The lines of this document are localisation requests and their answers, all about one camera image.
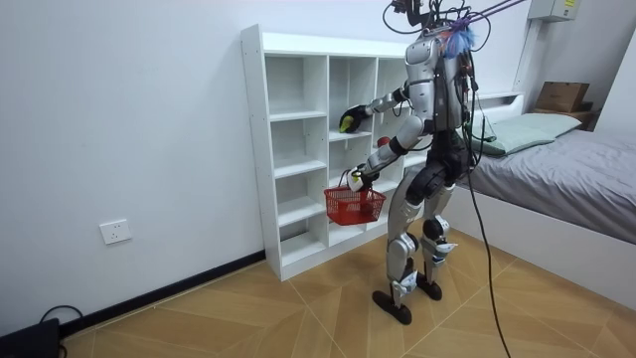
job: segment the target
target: wall outlet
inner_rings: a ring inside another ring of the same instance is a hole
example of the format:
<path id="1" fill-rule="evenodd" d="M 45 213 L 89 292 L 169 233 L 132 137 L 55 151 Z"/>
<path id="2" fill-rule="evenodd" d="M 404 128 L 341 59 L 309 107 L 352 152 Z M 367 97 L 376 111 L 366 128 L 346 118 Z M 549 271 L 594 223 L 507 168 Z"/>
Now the wall outlet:
<path id="1" fill-rule="evenodd" d="M 120 241 L 132 239 L 127 220 L 99 225 L 103 241 L 109 245 Z"/>

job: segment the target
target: black baseboard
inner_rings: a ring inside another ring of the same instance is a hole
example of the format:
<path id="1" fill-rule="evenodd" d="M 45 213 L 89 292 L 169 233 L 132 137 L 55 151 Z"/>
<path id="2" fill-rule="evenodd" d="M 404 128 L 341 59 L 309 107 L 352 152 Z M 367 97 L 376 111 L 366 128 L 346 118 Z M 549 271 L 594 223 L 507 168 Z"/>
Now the black baseboard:
<path id="1" fill-rule="evenodd" d="M 139 309 L 146 305 L 152 304 L 153 302 L 168 298 L 179 292 L 183 292 L 187 289 L 219 278 L 225 274 L 234 272 L 237 269 L 242 269 L 248 267 L 249 265 L 256 264 L 262 260 L 265 260 L 265 250 L 248 255 L 238 260 L 234 260 L 231 263 L 221 265 L 217 268 L 212 268 L 207 271 L 195 274 L 178 282 L 168 284 L 165 287 L 161 287 L 151 292 L 123 301 L 121 303 L 117 303 L 111 307 L 99 310 L 91 314 L 87 314 L 83 318 L 78 318 L 60 325 L 60 337 L 66 338 L 85 328 L 92 327 L 96 324 L 105 322 L 122 314 L 126 314 L 135 309 Z"/>

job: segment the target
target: white bookcase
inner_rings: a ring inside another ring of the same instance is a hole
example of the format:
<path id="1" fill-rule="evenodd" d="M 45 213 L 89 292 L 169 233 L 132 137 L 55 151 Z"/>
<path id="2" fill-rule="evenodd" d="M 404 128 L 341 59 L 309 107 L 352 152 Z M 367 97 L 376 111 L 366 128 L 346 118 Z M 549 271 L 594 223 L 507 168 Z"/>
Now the white bookcase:
<path id="1" fill-rule="evenodd" d="M 388 198 L 377 222 L 341 227 L 327 217 L 323 191 L 409 115 L 405 105 L 357 133 L 338 130 L 347 108 L 403 84 L 407 44 L 266 33 L 258 25 L 242 31 L 241 43 L 265 252 L 288 279 L 385 234 L 404 171 L 425 162 L 425 151 L 412 152 L 381 173 L 374 189 Z"/>

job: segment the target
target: mattress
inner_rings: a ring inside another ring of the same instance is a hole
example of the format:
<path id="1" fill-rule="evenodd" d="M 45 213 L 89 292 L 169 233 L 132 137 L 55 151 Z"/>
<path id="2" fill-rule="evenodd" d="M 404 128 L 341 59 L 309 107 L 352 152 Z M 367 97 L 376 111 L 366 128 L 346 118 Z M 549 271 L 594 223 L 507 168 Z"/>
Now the mattress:
<path id="1" fill-rule="evenodd" d="M 574 130 L 472 174 L 482 194 L 636 244 L 636 140 Z"/>

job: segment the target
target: plastic basket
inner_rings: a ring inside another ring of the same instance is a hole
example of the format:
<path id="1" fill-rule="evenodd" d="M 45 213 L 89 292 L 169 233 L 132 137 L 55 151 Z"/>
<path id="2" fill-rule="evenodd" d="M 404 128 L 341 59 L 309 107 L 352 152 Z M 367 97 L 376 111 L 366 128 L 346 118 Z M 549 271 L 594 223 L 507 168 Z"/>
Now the plastic basket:
<path id="1" fill-rule="evenodd" d="M 374 190 L 354 192 L 346 186 L 325 190 L 327 216 L 338 225 L 358 225 L 378 220 L 387 199 Z"/>

